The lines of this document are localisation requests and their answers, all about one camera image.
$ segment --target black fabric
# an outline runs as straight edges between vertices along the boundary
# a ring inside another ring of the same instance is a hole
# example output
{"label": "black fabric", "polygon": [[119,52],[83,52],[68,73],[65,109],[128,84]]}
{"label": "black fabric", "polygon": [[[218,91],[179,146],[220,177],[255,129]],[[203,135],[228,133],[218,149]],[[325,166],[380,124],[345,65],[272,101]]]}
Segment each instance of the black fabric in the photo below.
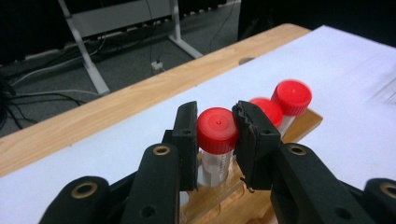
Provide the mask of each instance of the black fabric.
{"label": "black fabric", "polygon": [[293,23],[311,30],[329,25],[396,47],[395,11],[393,0],[242,0],[238,39]]}

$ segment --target screw hole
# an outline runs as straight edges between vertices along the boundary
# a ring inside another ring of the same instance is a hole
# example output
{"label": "screw hole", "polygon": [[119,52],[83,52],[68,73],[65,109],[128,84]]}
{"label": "screw hole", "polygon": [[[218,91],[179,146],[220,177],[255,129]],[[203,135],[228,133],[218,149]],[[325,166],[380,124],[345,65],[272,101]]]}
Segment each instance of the screw hole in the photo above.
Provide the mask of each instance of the screw hole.
{"label": "screw hole", "polygon": [[270,134],[271,133],[271,131],[269,131],[269,130],[262,130],[262,132],[264,133],[264,134]]}
{"label": "screw hole", "polygon": [[342,219],[349,220],[352,218],[352,215],[345,208],[335,207],[334,212],[337,216],[339,216]]}
{"label": "screw hole", "polygon": [[140,210],[142,218],[155,217],[155,208],[153,206],[146,206]]}
{"label": "screw hole", "polygon": [[155,147],[152,151],[157,156],[163,156],[168,154],[171,151],[171,149],[169,147],[159,146],[159,147]]}
{"label": "screw hole", "polygon": [[380,185],[380,189],[389,197],[396,199],[396,185],[390,183],[382,183]]}
{"label": "screw hole", "polygon": [[75,199],[83,199],[93,195],[98,189],[98,185],[94,182],[86,182],[73,188],[72,197]]}
{"label": "screw hole", "polygon": [[289,152],[293,153],[297,156],[304,156],[306,155],[306,150],[300,147],[290,147]]}

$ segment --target white tabletop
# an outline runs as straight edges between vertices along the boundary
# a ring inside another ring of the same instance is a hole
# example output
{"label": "white tabletop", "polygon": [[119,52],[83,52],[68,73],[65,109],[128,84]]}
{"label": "white tabletop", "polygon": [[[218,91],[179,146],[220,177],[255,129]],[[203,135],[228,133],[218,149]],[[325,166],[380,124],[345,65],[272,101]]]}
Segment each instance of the white tabletop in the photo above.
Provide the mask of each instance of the white tabletop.
{"label": "white tabletop", "polygon": [[137,170],[144,150],[172,129],[177,107],[197,101],[231,109],[270,97],[286,78],[305,82],[322,123],[300,143],[337,178],[363,189],[373,177],[396,179],[396,49],[323,26],[0,179],[0,223],[37,223],[59,191],[78,177],[110,184]]}

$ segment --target plastic tube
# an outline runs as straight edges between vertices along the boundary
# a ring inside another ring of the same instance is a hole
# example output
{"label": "plastic tube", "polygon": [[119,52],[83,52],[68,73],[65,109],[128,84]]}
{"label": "plastic tube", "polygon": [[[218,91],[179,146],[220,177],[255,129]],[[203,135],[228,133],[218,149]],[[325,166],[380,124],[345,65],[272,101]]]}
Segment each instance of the plastic tube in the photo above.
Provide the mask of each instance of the plastic tube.
{"label": "plastic tube", "polygon": [[312,100],[312,93],[303,82],[288,79],[280,82],[271,97],[283,111],[283,120],[278,130],[283,137],[294,119],[302,115]]}
{"label": "plastic tube", "polygon": [[199,116],[197,142],[203,150],[202,184],[216,187],[224,182],[237,139],[238,131],[230,110],[213,107]]}

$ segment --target clear tube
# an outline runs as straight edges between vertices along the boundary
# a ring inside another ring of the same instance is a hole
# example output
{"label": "clear tube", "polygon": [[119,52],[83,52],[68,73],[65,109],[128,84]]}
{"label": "clear tube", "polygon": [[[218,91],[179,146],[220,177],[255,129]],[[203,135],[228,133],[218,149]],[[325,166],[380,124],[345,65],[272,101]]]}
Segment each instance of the clear tube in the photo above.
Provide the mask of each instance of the clear tube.
{"label": "clear tube", "polygon": [[288,130],[289,126],[294,122],[295,116],[283,116],[282,123],[280,124],[278,130],[280,136],[283,137]]}
{"label": "clear tube", "polygon": [[232,151],[221,155],[213,155],[205,151],[202,152],[204,185],[216,187],[224,182],[228,175],[232,154]]}

